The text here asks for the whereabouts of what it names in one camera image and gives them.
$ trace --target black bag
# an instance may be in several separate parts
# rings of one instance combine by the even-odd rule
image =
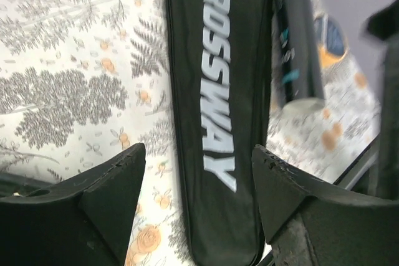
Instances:
[[[251,152],[265,145],[272,0],[166,0],[181,196],[199,266],[250,266],[264,236]]]

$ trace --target zipper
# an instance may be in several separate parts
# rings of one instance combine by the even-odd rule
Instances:
[[[190,232],[190,212],[188,210],[188,200],[187,200],[187,186],[186,186],[186,176],[184,165],[184,154],[183,147],[181,144],[181,130],[180,130],[180,115],[179,115],[179,101],[178,92],[176,87],[178,85],[175,70],[173,69],[175,64],[175,54],[173,52],[173,24],[172,24],[172,8],[171,0],[165,0],[166,7],[166,22],[168,24],[168,52],[169,52],[169,68],[170,68],[170,81],[171,81],[171,91],[172,91],[172,107],[173,107],[173,119],[175,121],[175,133],[176,133],[176,146],[177,146],[177,156],[178,156],[178,170],[179,170],[179,180],[180,180],[180,196],[181,204],[183,206],[183,222],[185,225],[185,232],[187,238],[187,246],[189,252],[192,253],[191,247],[191,232]]]
[[[255,83],[254,83],[254,99],[253,99],[253,112],[259,112],[257,114],[254,113],[252,116],[252,132],[251,139],[255,141],[255,143],[261,143],[263,146],[266,146],[266,136],[267,136],[267,127],[269,124],[269,109],[270,109],[270,96],[271,96],[271,55],[270,53],[270,62],[268,57],[266,57],[266,65],[262,64],[260,60],[262,60],[262,55],[264,55],[266,49],[261,49],[261,47],[270,46],[271,48],[271,20],[269,18],[269,9],[271,6],[272,0],[264,0],[264,7],[262,10],[261,24],[260,24],[260,35],[258,38],[258,49],[257,49],[257,60],[256,60],[256,68],[255,68]],[[266,42],[262,43],[261,41],[265,39],[264,34],[269,34],[269,37],[266,37]],[[255,209],[254,215],[257,219],[256,221],[256,230],[259,232],[259,245],[262,246],[262,252],[258,252],[258,256],[252,262],[252,265],[257,265],[258,263],[262,263],[262,253],[264,250],[265,238],[263,234],[262,222],[258,207],[258,201],[256,196],[256,190],[254,181],[251,183],[251,191],[254,195],[255,201]]]

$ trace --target floral fabric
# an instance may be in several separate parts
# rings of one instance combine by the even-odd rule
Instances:
[[[193,264],[181,220],[164,2],[0,0],[0,171],[57,183],[143,142],[147,168],[126,266]],[[327,106],[281,114],[274,36],[267,148],[334,181],[375,137],[379,107],[339,28],[313,2]]]

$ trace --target orange flower print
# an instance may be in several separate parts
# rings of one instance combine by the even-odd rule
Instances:
[[[116,73],[115,66],[109,58],[104,58],[100,62],[97,62],[104,71],[110,72],[111,74]]]
[[[292,138],[291,137],[286,137],[286,140],[285,140],[285,142],[286,142],[286,144],[287,145],[290,145],[291,143],[292,143]]]
[[[364,89],[367,86],[367,78],[363,73],[357,72],[355,74],[355,83],[356,86],[360,89]]]
[[[321,136],[321,141],[327,151],[333,151],[337,147],[337,139],[330,131],[324,131]]]
[[[110,39],[101,39],[99,37],[94,38],[97,42],[99,42],[100,48],[104,51],[108,50],[111,46],[113,46],[113,43],[111,42]]]
[[[144,265],[147,258],[147,254],[137,252],[137,243],[133,242],[127,250],[125,266]]]
[[[328,120],[331,117],[331,110],[325,108],[322,110],[323,119]]]
[[[158,226],[147,224],[139,229],[137,237],[133,241],[133,249],[139,254],[150,254],[161,244],[161,231]]]
[[[87,70],[89,68],[89,62],[87,60],[81,60],[78,68],[83,68],[84,70]]]
[[[165,173],[170,173],[171,169],[166,168],[167,163],[168,163],[167,161],[164,161],[164,162],[161,162],[160,164],[158,164],[157,172],[155,173],[155,175],[159,174],[160,177],[162,178]]]
[[[111,141],[110,146],[115,146],[120,143],[122,145],[122,151],[129,148],[129,146],[130,146],[129,136],[124,132],[123,127],[121,127],[121,129],[119,129],[119,133],[117,133],[115,130],[111,129],[111,134],[114,137],[116,137],[116,140]]]
[[[166,190],[163,194],[160,194],[160,192],[154,187],[153,191],[153,196],[154,196],[154,201],[160,205],[162,210],[165,209],[172,209],[174,206],[174,202],[172,201],[172,195],[170,194],[171,189]]]
[[[121,29],[121,30],[119,31],[119,38],[120,38],[120,40],[126,40],[126,36],[127,36],[126,29]]]
[[[341,137],[342,134],[344,133],[344,129],[342,128],[341,123],[334,123],[332,125],[332,133],[335,135],[335,137]]]
[[[136,96],[137,96],[137,106],[139,106],[139,105],[150,106],[151,105],[151,96],[147,91],[137,90]]]

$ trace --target white lettering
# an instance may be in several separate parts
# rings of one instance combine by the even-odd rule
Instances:
[[[223,159],[213,159],[212,157],[204,156],[204,169],[214,173],[227,187],[232,191],[237,191],[237,180],[228,173],[234,171],[235,161],[234,157]]]
[[[231,134],[229,93],[231,47],[230,0],[204,0],[203,54],[201,69],[201,125],[206,133],[202,139],[204,170],[213,173],[232,192],[237,192],[237,180],[228,172],[236,169],[234,140]],[[214,158],[211,153],[231,154]]]

